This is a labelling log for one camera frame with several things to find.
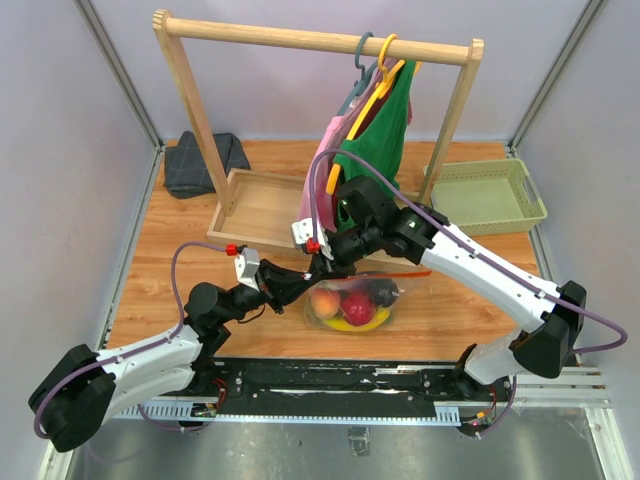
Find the clear zip top bag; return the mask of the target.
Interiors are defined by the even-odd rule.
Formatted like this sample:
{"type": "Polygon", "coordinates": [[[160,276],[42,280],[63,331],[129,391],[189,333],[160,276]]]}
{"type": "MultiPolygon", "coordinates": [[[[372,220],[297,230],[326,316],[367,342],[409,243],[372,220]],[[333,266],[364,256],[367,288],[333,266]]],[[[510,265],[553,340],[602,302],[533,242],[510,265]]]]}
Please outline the clear zip top bag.
{"type": "Polygon", "coordinates": [[[429,270],[369,271],[323,280],[305,297],[304,315],[316,328],[364,334],[393,322],[398,305],[431,276],[429,270]]]}

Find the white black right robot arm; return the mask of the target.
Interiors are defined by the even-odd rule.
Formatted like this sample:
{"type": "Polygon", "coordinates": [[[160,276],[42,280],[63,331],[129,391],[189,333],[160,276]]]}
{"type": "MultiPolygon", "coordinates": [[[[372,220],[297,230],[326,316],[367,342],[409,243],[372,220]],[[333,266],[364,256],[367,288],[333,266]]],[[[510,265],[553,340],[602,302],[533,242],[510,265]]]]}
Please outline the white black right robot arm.
{"type": "Polygon", "coordinates": [[[513,332],[473,344],[461,355],[452,377],[460,397],[477,399],[489,384],[522,372],[548,379],[560,375],[583,327],[583,286],[574,281],[559,286],[516,267],[425,205],[408,202],[399,208],[371,177],[348,181],[339,198],[354,226],[341,233],[325,230],[310,205],[291,227],[305,252],[320,253],[329,268],[338,270],[384,251],[446,274],[516,321],[513,332]]]}

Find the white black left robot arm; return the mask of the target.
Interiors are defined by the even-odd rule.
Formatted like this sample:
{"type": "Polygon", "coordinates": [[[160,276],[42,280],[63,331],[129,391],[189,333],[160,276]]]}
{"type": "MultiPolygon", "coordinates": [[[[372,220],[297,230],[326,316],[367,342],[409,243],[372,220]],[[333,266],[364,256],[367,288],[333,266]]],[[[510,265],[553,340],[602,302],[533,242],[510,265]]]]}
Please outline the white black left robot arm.
{"type": "Polygon", "coordinates": [[[330,273],[317,256],[307,271],[266,259],[237,271],[238,283],[231,288],[194,286],[178,304],[178,324],[165,332],[114,349],[94,351],[86,344],[69,349],[28,399],[35,434],[67,452],[115,415],[153,397],[207,393],[214,383],[208,363],[231,335],[228,322],[243,321],[262,307],[281,313],[330,273]]]}

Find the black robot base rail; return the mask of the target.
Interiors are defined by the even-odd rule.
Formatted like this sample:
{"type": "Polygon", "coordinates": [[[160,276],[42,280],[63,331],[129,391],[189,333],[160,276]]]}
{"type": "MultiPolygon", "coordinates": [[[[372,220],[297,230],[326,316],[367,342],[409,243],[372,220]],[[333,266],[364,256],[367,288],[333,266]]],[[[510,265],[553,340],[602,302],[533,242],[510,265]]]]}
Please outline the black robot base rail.
{"type": "Polygon", "coordinates": [[[240,416],[416,419],[435,416],[438,402],[502,402],[511,393],[505,377],[464,391],[451,362],[217,358],[195,366],[180,393],[211,397],[224,382],[222,412],[240,416]]]}

